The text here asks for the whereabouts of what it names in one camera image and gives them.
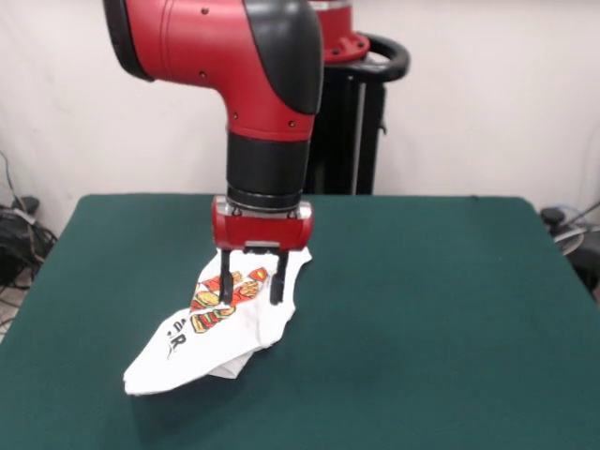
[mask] handle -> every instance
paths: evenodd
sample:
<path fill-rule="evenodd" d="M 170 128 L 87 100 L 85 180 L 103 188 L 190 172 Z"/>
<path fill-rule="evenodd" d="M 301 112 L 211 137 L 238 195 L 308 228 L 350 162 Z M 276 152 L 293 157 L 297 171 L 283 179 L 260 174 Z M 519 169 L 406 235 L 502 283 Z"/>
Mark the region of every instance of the handle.
<path fill-rule="evenodd" d="M 329 65 L 326 71 L 353 76 L 361 83 L 389 83 L 403 78 L 409 71 L 411 56 L 408 51 L 392 39 L 364 34 L 370 40 L 370 51 L 388 58 L 377 63 L 368 58 L 349 64 Z"/>

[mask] cartoon print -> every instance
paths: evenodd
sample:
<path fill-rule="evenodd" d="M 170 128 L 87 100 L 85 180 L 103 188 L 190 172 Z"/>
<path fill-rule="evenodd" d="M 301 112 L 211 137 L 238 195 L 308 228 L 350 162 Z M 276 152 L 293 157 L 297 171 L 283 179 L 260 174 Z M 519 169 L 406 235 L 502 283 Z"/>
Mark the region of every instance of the cartoon print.
<path fill-rule="evenodd" d="M 231 317 L 238 305 L 256 298 L 269 278 L 264 267 L 253 270 L 247 277 L 242 277 L 239 272 L 232 273 L 232 276 L 233 296 L 230 306 L 221 305 L 218 301 L 219 277 L 201 281 L 196 286 L 189 306 L 191 325 L 196 333 L 206 333 L 217 323 Z"/>

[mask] white t-shirt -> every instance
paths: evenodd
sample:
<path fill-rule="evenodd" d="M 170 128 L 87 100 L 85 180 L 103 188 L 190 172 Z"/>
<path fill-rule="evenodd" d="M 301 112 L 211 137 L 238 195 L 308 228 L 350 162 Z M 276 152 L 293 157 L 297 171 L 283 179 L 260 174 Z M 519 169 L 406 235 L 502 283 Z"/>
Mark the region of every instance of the white t-shirt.
<path fill-rule="evenodd" d="M 310 260 L 307 248 L 290 252 L 283 302 L 273 306 L 271 278 L 278 257 L 232 252 L 233 300 L 227 306 L 218 301 L 218 252 L 201 271 L 190 308 L 165 320 L 126 370 L 125 392 L 134 396 L 165 392 L 207 374 L 236 378 L 254 352 L 283 336 L 295 312 L 296 278 Z"/>

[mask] white wall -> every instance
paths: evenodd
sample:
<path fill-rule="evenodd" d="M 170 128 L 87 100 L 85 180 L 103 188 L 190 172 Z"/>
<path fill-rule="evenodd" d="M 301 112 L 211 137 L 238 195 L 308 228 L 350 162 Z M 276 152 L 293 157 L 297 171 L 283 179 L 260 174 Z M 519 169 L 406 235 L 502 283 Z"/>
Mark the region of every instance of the white wall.
<path fill-rule="evenodd" d="M 600 197 L 599 2 L 355 0 L 355 22 L 413 60 L 378 193 Z M 89 192 L 224 190 L 218 95 L 129 77 L 100 0 L 2 0 L 0 61 L 0 148 L 57 231 Z"/>

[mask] green table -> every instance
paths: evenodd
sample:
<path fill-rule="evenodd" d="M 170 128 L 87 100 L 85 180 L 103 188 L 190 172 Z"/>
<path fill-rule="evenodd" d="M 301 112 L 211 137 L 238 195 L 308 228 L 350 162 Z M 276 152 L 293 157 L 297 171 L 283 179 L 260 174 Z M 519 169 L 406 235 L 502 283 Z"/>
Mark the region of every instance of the green table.
<path fill-rule="evenodd" d="M 0 448 L 600 448 L 600 316 L 517 199 L 314 198 L 284 339 L 127 397 L 214 254 L 210 202 L 80 202 L 0 345 Z"/>

